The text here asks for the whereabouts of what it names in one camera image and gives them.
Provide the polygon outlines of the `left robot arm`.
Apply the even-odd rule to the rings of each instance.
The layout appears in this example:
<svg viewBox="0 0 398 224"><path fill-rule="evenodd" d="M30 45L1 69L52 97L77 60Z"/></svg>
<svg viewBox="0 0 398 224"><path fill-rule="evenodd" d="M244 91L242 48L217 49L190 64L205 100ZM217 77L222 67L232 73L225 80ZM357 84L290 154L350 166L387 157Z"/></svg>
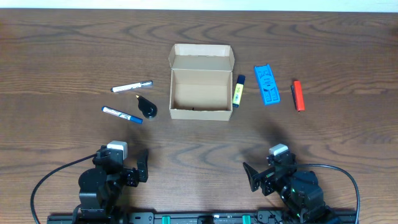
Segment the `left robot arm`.
<svg viewBox="0 0 398 224"><path fill-rule="evenodd" d="M137 160L136 168L124 166L124 151L106 146L96 151L94 168L82 173L78 179L80 205L72 215L73 223L129 223L129 215L117 201L123 188L137 187L148 180L146 149Z"/></svg>

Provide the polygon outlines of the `blue capped whiteboard marker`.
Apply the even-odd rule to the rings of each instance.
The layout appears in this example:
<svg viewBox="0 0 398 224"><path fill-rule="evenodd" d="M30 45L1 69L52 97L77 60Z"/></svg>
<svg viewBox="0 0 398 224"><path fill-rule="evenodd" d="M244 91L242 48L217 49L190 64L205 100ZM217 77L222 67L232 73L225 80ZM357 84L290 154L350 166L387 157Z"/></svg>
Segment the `blue capped whiteboard marker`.
<svg viewBox="0 0 398 224"><path fill-rule="evenodd" d="M136 116L124 113L122 111L118 111L118 110L109 108L107 106L103 106L101 110L104 113L111 114L113 116L117 116L117 117L122 118L122 119L126 119L128 121L133 122L133 123L142 124L142 122L143 122L143 120L141 118L138 118Z"/></svg>

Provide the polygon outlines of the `black correction tape dispenser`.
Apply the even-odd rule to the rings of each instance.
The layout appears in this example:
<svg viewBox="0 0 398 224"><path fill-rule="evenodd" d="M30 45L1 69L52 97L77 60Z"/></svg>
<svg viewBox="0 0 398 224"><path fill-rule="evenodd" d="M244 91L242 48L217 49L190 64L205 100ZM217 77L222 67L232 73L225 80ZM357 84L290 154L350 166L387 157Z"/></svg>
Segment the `black correction tape dispenser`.
<svg viewBox="0 0 398 224"><path fill-rule="evenodd" d="M136 96L138 100L138 108L142 112L145 118L152 119L157 115L157 107L151 101L147 100L143 96Z"/></svg>

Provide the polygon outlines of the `black capped whiteboard marker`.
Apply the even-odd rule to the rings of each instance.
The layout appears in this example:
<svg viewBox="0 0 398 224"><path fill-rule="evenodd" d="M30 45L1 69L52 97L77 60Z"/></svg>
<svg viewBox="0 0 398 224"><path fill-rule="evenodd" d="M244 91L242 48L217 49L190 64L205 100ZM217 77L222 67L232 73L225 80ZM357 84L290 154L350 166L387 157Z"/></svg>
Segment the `black capped whiteboard marker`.
<svg viewBox="0 0 398 224"><path fill-rule="evenodd" d="M148 87L148 86L152 86L152 85L153 85L153 81L148 80L148 81L144 81L144 82L131 83L128 85L114 86L114 87L112 87L111 92L116 93L116 92L121 92L121 91L134 90L136 88L144 88L144 87Z"/></svg>

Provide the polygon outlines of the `blue plastic ribbed block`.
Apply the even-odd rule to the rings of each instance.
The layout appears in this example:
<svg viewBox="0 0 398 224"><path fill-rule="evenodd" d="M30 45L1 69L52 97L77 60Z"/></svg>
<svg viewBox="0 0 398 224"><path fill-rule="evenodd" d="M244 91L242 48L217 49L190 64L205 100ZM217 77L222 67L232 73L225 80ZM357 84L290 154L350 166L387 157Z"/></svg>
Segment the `blue plastic ribbed block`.
<svg viewBox="0 0 398 224"><path fill-rule="evenodd" d="M263 66L255 66L254 74L259 85L263 103L273 105L280 102L278 87L269 64Z"/></svg>

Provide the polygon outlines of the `yellow highlighter pen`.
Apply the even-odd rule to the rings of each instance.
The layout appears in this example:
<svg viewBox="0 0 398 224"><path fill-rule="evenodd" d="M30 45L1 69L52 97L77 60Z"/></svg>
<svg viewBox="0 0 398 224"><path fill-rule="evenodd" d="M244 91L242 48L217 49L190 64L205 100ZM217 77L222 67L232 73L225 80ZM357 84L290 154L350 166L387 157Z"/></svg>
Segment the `yellow highlighter pen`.
<svg viewBox="0 0 398 224"><path fill-rule="evenodd" d="M244 75L238 75L238 79L233 94L233 107L238 108L240 106L245 79L246 77Z"/></svg>

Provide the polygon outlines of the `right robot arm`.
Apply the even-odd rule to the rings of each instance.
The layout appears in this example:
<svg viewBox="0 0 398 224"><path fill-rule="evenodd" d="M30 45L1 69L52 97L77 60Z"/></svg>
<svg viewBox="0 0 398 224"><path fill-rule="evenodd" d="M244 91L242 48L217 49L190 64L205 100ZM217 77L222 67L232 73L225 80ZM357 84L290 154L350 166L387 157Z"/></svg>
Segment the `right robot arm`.
<svg viewBox="0 0 398 224"><path fill-rule="evenodd" d="M270 154L270 168L258 172L243 163L250 188L264 196L277 193L287 207L285 223L341 223L338 215L326 205L323 190L312 171L298 171L296 155L289 150Z"/></svg>

